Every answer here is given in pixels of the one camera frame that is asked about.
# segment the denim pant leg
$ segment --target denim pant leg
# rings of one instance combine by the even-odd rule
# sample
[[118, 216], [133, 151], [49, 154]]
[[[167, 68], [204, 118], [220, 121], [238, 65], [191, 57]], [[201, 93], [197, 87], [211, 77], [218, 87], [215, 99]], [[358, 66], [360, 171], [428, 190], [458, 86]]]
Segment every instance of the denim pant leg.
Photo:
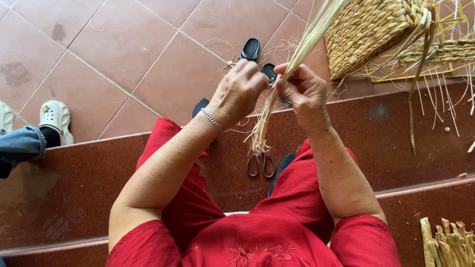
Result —
[[45, 154], [46, 140], [36, 127], [26, 126], [0, 136], [0, 172], [3, 176], [8, 176], [9, 170], [18, 163], [42, 158]]

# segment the hand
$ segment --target hand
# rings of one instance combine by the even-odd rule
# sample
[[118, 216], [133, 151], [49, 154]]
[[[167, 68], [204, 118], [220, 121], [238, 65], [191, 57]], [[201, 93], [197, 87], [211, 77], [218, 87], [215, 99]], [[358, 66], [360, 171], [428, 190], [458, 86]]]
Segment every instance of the hand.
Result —
[[254, 61], [241, 59], [223, 77], [206, 111], [223, 128], [229, 128], [255, 109], [265, 89], [269, 89], [269, 78], [259, 72]]
[[332, 125], [326, 111], [326, 82], [309, 67], [301, 64], [289, 81], [281, 77], [288, 63], [274, 68], [277, 90], [292, 102], [297, 122], [307, 135], [328, 131]]

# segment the embroidered flower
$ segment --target embroidered flower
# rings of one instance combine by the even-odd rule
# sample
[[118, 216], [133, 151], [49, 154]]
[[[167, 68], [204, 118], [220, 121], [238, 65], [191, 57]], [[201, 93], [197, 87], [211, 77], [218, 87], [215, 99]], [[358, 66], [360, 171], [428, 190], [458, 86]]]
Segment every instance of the embroidered flower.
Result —
[[234, 258], [226, 263], [225, 267], [228, 265], [237, 267], [239, 262], [242, 266], [247, 266], [249, 262], [255, 260], [259, 256], [265, 255], [266, 252], [277, 257], [277, 259], [282, 263], [282, 266], [285, 266], [287, 261], [292, 259], [299, 260], [307, 266], [312, 266], [305, 258], [295, 254], [294, 250], [295, 248], [292, 245], [288, 247], [282, 247], [281, 245], [266, 245], [261, 248], [258, 246], [251, 248], [247, 243], [242, 245], [239, 238], [233, 238], [233, 248], [227, 248], [226, 251], [233, 255]]

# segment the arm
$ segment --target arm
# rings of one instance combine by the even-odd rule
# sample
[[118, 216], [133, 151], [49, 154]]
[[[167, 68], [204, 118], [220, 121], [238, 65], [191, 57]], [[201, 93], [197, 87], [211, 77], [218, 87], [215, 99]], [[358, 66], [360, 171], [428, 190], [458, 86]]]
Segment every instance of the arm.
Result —
[[[282, 75], [286, 68], [287, 64], [283, 64], [274, 71]], [[320, 192], [335, 224], [360, 214], [374, 215], [386, 222], [371, 186], [332, 128], [326, 111], [325, 81], [300, 65], [294, 78], [288, 82], [279, 80], [276, 86], [292, 102], [297, 121], [308, 136]]]
[[[227, 128], [251, 113], [269, 81], [255, 62], [241, 60], [219, 83], [206, 107]], [[162, 218], [201, 152], [219, 134], [202, 113], [155, 152], [130, 178], [112, 206], [109, 251], [138, 225]]]

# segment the dried leaf bundle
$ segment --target dried leaf bundle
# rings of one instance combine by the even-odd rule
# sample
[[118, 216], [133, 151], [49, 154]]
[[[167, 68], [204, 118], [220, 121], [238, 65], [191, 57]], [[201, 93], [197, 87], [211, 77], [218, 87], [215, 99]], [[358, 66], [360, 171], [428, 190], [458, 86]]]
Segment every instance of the dried leaf bundle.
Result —
[[426, 267], [475, 267], [475, 224], [467, 232], [461, 221], [455, 224], [442, 219], [442, 226], [436, 226], [434, 237], [427, 217], [420, 220], [420, 225]]

